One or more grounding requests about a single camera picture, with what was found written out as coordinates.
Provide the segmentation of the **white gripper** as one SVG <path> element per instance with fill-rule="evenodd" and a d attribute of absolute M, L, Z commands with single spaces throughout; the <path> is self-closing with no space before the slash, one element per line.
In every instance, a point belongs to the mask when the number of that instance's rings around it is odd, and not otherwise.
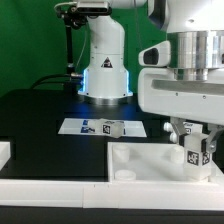
<path fill-rule="evenodd" d="M 171 117 L 176 144 L 183 146 L 184 119 L 224 125 L 224 69 L 210 70 L 207 81 L 183 81 L 176 80 L 171 69 L 144 68 L 138 78 L 138 103 L 144 112 Z M 207 152 L 216 151 L 223 132 L 224 126 L 211 127 Z"/>

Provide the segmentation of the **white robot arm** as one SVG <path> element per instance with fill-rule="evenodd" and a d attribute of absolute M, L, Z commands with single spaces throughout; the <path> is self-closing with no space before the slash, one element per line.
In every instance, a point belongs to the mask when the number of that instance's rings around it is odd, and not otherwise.
<path fill-rule="evenodd" d="M 165 115 L 186 141 L 183 122 L 204 122 L 201 143 L 214 152 L 224 132 L 224 0 L 137 0 L 148 4 L 148 18 L 166 40 L 139 54 L 138 102 L 149 113 Z M 91 29 L 90 65 L 80 92 L 94 103 L 115 104 L 130 95 L 123 66 L 124 32 L 109 16 L 130 0 L 78 0 L 77 11 Z"/>

